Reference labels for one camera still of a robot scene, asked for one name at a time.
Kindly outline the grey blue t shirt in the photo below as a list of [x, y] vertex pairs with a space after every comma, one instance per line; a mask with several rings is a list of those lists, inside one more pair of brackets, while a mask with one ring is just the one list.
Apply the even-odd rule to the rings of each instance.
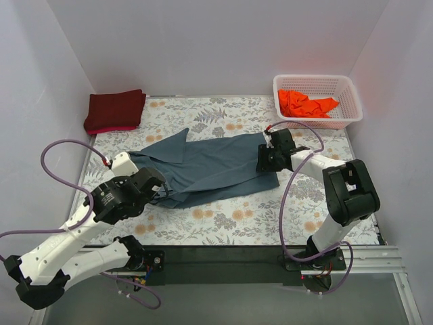
[[154, 168], [166, 180], [154, 205], [186, 209], [279, 187], [276, 173], [256, 172], [262, 133], [189, 142], [188, 132], [129, 154], [138, 168]]

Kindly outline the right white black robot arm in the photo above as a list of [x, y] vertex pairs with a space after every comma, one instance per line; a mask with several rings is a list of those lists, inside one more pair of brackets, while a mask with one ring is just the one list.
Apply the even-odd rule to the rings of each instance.
[[[330, 262], [330, 253], [342, 245], [348, 245], [344, 237], [351, 229], [380, 209], [378, 193], [362, 160], [345, 162], [328, 158], [321, 154], [324, 150], [322, 140], [317, 150], [297, 146], [289, 129], [272, 131], [268, 127], [265, 135], [269, 140], [258, 147], [256, 170], [279, 172], [287, 169], [292, 172], [279, 208], [278, 228], [283, 255], [286, 259], [321, 269]], [[328, 215], [322, 226], [307, 240], [305, 250], [300, 255], [294, 255], [284, 240], [283, 214], [290, 186], [299, 173], [323, 185]]]

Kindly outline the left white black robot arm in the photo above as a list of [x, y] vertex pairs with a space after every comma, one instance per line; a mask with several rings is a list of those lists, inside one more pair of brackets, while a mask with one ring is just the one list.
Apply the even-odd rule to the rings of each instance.
[[117, 237], [89, 253], [79, 251], [117, 222], [139, 216], [164, 185], [164, 177], [153, 168], [113, 177], [97, 186], [56, 233], [22, 256], [9, 256], [3, 264], [17, 283], [20, 300], [40, 310], [70, 287], [102, 272], [162, 271], [164, 253], [145, 248], [132, 235]]

